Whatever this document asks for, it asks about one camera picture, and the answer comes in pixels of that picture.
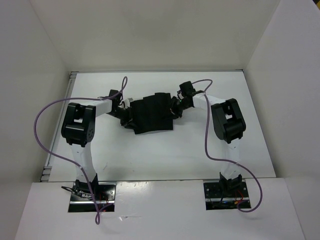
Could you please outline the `black pleated skirt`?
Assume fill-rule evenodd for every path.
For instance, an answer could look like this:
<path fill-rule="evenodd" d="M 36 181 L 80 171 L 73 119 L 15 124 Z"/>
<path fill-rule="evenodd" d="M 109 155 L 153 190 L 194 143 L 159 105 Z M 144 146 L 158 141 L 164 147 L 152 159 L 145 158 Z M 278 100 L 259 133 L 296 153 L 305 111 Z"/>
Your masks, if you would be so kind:
<path fill-rule="evenodd" d="M 172 131 L 171 94 L 159 92 L 130 103 L 136 135 L 154 131 Z"/>

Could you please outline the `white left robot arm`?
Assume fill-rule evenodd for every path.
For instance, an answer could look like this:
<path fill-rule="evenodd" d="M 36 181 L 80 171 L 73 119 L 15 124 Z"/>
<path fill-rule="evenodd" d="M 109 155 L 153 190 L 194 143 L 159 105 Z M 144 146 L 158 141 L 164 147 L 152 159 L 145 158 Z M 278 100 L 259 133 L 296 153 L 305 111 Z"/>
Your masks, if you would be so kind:
<path fill-rule="evenodd" d="M 117 90 L 111 90 L 108 97 L 90 100 L 87 105 L 76 102 L 68 104 L 61 135 L 70 145 L 73 161 L 77 167 L 73 193 L 88 200 L 94 200 L 99 196 L 101 190 L 91 153 L 96 118 L 108 114 L 127 123 L 131 120 L 132 101 L 131 98 L 123 99 L 123 95 Z"/>

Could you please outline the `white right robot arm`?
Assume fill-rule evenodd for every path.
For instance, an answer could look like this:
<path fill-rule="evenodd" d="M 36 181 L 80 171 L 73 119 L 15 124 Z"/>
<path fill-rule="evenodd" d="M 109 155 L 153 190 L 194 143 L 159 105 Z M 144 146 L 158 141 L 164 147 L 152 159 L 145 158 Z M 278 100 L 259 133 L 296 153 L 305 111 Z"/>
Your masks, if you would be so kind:
<path fill-rule="evenodd" d="M 207 111 L 207 120 L 212 120 L 216 137 L 224 142 L 223 159 L 216 161 L 228 163 L 219 173 L 219 191 L 229 197 L 241 186 L 242 176 L 237 171 L 239 161 L 239 141 L 246 130 L 246 123 L 236 99 L 222 99 L 206 94 L 205 90 L 196 90 L 191 81 L 179 85 L 177 97 L 170 103 L 173 119 L 181 118 L 183 111 L 199 108 Z"/>

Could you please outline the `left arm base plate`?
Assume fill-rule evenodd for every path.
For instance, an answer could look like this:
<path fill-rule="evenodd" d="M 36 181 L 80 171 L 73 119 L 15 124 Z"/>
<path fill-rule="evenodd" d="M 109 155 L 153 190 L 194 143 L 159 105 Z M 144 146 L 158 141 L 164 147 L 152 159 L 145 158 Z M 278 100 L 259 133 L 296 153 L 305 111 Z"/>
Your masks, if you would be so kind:
<path fill-rule="evenodd" d="M 99 182 L 95 200 L 99 210 L 102 212 L 114 212 L 116 199 L 116 183 L 115 182 Z M 63 187 L 70 192 L 70 200 L 68 206 L 69 213 L 92 213 L 96 212 L 93 198 L 89 190 L 76 190 L 74 183 L 72 188 Z"/>

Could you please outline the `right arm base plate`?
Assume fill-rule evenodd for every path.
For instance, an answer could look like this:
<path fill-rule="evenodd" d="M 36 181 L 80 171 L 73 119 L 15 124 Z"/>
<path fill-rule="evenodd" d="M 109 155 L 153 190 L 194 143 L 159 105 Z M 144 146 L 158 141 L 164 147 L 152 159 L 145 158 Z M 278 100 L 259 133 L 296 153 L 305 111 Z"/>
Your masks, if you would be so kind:
<path fill-rule="evenodd" d="M 237 209 L 237 204 L 239 204 L 240 209 L 251 208 L 245 181 L 242 181 L 238 187 L 229 191 L 223 190 L 218 180 L 205 181 L 203 189 L 207 211 Z"/>

